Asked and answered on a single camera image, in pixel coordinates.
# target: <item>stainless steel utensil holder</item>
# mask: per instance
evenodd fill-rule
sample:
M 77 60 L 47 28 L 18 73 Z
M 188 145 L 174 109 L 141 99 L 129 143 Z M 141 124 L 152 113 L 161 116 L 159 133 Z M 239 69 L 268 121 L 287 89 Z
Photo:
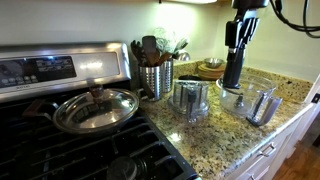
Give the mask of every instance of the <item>stainless steel utensil holder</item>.
M 173 59 L 169 58 L 162 65 L 162 92 L 167 93 L 172 89 L 173 83 Z
M 161 66 L 156 67 L 139 67 L 139 76 L 141 84 L 146 82 L 151 91 L 154 93 L 154 98 L 149 101 L 158 101 L 162 96 L 162 71 Z

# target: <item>stove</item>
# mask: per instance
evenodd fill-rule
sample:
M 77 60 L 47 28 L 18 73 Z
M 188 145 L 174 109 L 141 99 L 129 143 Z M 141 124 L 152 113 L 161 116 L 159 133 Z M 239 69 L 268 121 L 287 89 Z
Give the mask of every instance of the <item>stove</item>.
M 92 84 L 130 89 L 123 43 L 0 47 L 0 179 L 196 179 L 142 109 L 115 133 L 68 134 L 55 108 Z M 35 100 L 44 106 L 30 115 Z

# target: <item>glass lid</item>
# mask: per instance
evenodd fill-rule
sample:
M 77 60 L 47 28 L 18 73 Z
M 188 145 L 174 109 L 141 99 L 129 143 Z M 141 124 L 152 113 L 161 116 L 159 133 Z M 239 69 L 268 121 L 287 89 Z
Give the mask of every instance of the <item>glass lid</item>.
M 102 131 L 129 119 L 139 107 L 139 99 L 124 89 L 90 88 L 73 97 L 54 114 L 57 128 L 73 134 Z

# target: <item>wooden floor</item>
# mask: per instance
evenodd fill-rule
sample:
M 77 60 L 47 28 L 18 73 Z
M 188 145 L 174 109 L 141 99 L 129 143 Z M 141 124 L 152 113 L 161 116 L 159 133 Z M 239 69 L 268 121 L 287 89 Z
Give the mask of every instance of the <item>wooden floor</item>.
M 284 161 L 274 180 L 320 180 L 320 147 L 312 146 L 320 134 L 320 115 L 312 123 L 293 155 Z

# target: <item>pan handle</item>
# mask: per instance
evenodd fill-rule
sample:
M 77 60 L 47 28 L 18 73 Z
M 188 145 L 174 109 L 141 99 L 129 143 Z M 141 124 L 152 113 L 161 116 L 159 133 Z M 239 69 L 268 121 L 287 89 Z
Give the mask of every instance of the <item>pan handle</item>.
M 47 102 L 45 99 L 36 99 L 22 113 L 23 118 L 45 117 L 52 120 L 52 117 L 47 112 L 54 112 L 58 109 L 58 104 L 55 102 Z

